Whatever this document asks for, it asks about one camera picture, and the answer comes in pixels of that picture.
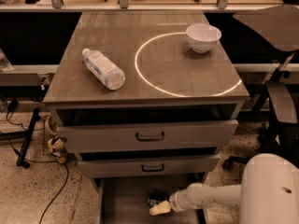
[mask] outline white bottle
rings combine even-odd
[[[87,68],[110,90],[119,89],[125,80],[123,71],[99,50],[84,49]]]

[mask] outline chair armrest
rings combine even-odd
[[[295,106],[285,85],[279,81],[269,80],[266,82],[266,88],[277,120],[282,123],[297,123]]]

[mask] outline white bowl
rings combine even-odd
[[[186,30],[189,46],[198,53],[213,49],[221,38],[221,31],[214,26],[196,23]]]

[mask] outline drawer front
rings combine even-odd
[[[190,156],[160,159],[135,159],[121,161],[80,161],[82,173],[89,178],[137,176],[137,175],[171,175],[203,173],[213,171],[220,156]]]
[[[59,127],[66,149],[73,153],[222,147],[237,126],[236,120],[153,123],[111,126]]]

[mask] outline chair wheel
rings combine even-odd
[[[227,171],[232,171],[234,169],[234,162],[231,160],[225,160],[223,162],[223,169]]]

